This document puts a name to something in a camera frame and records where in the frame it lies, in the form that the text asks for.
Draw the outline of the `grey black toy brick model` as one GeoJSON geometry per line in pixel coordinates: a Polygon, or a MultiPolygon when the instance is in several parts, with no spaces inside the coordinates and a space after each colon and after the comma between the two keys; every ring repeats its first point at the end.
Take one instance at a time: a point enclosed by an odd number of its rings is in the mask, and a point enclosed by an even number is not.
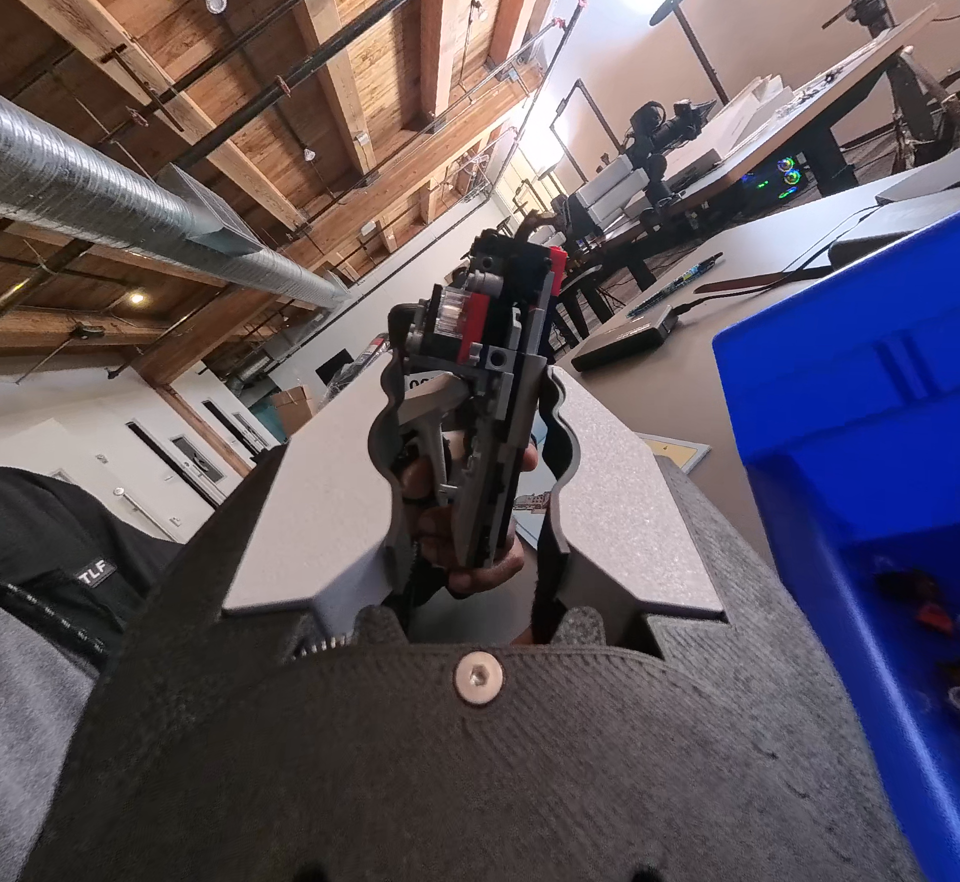
{"type": "Polygon", "coordinates": [[[510,516],[548,366],[551,316],[567,273],[559,217],[525,216],[512,234],[485,229],[450,284],[388,315],[405,374],[449,372],[466,401],[441,424],[448,481],[458,489],[453,544],[468,568],[488,567],[510,516]]]}

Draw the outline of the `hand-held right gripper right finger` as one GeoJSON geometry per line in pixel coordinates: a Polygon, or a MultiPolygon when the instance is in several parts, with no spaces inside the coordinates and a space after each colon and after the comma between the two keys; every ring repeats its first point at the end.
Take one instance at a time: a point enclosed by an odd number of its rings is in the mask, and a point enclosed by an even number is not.
{"type": "Polygon", "coordinates": [[[536,544],[534,642],[550,642],[575,609],[597,613],[602,639],[614,645],[635,637],[647,616],[725,621],[647,443],[555,365],[538,412],[546,425],[540,463],[555,480],[536,544]]]}

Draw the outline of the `long work table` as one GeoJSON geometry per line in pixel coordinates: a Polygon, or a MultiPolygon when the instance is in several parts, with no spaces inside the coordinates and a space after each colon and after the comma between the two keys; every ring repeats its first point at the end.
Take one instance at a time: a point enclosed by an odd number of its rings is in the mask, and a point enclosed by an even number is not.
{"type": "Polygon", "coordinates": [[[709,203],[732,189],[755,166],[797,149],[810,165],[822,192],[830,195],[855,187],[833,127],[871,93],[902,50],[939,15],[931,1],[904,23],[879,36],[805,84],[785,108],[754,132],[700,179],[680,191],[661,210],[672,218],[709,203]]]}

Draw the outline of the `black floor lamp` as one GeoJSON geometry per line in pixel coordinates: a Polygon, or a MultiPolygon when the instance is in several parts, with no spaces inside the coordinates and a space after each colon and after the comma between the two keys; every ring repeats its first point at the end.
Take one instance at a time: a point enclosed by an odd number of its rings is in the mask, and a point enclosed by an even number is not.
{"type": "Polygon", "coordinates": [[[681,31],[683,32],[691,50],[693,51],[694,56],[698,60],[702,71],[709,80],[714,93],[721,104],[726,107],[730,103],[730,97],[727,94],[717,72],[715,71],[714,65],[708,58],[703,46],[701,45],[701,42],[692,28],[687,15],[683,11],[682,3],[684,1],[685,0],[664,0],[650,16],[649,27],[654,28],[664,23],[670,16],[674,16],[676,18],[681,31]]]}

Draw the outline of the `computer tower with coloured lights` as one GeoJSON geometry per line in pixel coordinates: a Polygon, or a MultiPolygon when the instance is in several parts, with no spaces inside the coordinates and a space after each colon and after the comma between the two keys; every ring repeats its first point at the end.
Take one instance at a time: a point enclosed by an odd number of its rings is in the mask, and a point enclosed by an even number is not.
{"type": "Polygon", "coordinates": [[[785,203],[808,183],[808,173],[797,155],[767,158],[738,181],[744,198],[754,208],[785,203]]]}

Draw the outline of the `grey flat box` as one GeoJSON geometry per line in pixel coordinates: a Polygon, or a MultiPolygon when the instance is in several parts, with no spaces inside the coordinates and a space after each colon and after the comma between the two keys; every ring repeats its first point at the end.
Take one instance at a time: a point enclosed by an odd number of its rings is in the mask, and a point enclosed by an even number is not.
{"type": "Polygon", "coordinates": [[[910,174],[875,195],[879,205],[922,199],[959,187],[959,149],[910,170],[910,174]]]}

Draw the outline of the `person's grey sweatshirt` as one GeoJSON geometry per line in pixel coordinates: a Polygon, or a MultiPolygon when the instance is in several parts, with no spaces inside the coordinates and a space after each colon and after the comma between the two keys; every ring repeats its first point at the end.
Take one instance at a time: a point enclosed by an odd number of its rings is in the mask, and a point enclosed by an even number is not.
{"type": "Polygon", "coordinates": [[[45,605],[1,614],[1,879],[42,831],[106,644],[45,605]]]}

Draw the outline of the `person's left hand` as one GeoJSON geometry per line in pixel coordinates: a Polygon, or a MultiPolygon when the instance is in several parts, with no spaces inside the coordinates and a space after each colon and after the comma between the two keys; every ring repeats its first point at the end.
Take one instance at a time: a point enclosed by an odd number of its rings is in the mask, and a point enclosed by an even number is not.
{"type": "Polygon", "coordinates": [[[400,483],[409,532],[419,552],[456,598],[484,593],[506,584],[522,572],[525,549],[517,540],[516,523],[510,522],[504,546],[486,568],[469,568],[458,560],[453,544],[454,507],[439,505],[434,498],[433,467],[427,456],[403,454],[393,464],[400,483]]]}

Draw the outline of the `blue patterned pen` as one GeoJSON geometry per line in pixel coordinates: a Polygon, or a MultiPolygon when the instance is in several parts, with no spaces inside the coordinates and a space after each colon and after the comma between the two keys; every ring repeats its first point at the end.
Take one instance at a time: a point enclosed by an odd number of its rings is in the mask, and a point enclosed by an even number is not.
{"type": "Polygon", "coordinates": [[[702,277],[711,271],[717,262],[723,257],[724,253],[718,252],[698,264],[692,265],[687,271],[667,283],[660,291],[641,301],[634,308],[626,313],[629,320],[641,317],[645,312],[654,308],[656,305],[666,301],[674,296],[681,289],[689,286],[694,280],[702,277]]]}

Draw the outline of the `black flat device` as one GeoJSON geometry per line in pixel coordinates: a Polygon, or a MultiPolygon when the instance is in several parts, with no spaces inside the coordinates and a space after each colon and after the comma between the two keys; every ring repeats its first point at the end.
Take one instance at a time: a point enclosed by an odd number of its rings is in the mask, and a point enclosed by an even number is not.
{"type": "Polygon", "coordinates": [[[647,312],[584,342],[570,365],[575,372],[593,372],[654,351],[668,340],[678,320],[677,312],[668,305],[647,312]]]}

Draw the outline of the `colourful toy brick pile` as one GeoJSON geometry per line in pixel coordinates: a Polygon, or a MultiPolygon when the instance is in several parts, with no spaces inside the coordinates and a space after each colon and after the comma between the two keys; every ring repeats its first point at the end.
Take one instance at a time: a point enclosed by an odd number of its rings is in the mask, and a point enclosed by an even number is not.
{"type": "Polygon", "coordinates": [[[884,601],[895,606],[909,627],[899,635],[911,652],[923,656],[924,679],[935,688],[937,702],[958,714],[958,613],[941,581],[916,565],[885,554],[870,560],[873,586],[884,601]]]}

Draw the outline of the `silver ventilation duct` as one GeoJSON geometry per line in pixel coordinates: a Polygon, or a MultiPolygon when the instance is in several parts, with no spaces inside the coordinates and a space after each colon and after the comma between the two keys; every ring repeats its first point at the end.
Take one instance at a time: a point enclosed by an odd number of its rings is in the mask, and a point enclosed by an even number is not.
{"type": "Polygon", "coordinates": [[[264,245],[222,198],[174,164],[147,178],[1,99],[1,213],[241,288],[334,309],[346,289],[264,245]]]}

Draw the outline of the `grey desk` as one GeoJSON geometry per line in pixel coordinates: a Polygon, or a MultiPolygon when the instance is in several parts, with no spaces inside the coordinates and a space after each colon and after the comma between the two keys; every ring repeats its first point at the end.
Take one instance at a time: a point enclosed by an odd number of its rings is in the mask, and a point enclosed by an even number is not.
{"type": "MultiPolygon", "coordinates": [[[[812,252],[858,224],[877,207],[877,197],[903,180],[930,181],[942,165],[958,175],[958,151],[939,162],[892,174],[874,182],[741,224],[719,233],[679,257],[670,255],[651,288],[628,297],[625,308],[595,328],[591,341],[618,327],[627,313],[651,298],[689,267],[717,252],[723,258],[702,279],[681,288],[676,304],[696,300],[697,285],[711,280],[782,272],[803,263],[812,252]]],[[[726,520],[774,565],[750,482],[738,455],[726,399],[714,359],[714,335],[807,286],[802,282],[754,296],[709,301],[685,313],[664,345],[613,362],[576,378],[630,429],[644,435],[706,444],[710,452],[692,470],[693,483],[726,520]]]]}

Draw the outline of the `cardboard box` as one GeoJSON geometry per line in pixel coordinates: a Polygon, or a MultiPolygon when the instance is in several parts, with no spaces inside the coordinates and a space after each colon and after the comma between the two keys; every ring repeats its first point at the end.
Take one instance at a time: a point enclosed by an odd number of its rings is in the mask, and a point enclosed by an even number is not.
{"type": "Polygon", "coordinates": [[[302,429],[317,413],[317,404],[308,386],[295,385],[273,393],[270,403],[286,437],[302,429]]]}

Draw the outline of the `blue plastic bin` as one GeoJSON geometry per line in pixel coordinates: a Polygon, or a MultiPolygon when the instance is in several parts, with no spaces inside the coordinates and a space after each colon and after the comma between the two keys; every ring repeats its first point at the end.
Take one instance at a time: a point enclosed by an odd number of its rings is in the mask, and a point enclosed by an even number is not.
{"type": "Polygon", "coordinates": [[[713,351],[784,585],[836,667],[928,880],[959,878],[958,714],[871,559],[959,614],[959,221],[949,216],[722,331],[713,351]]]}

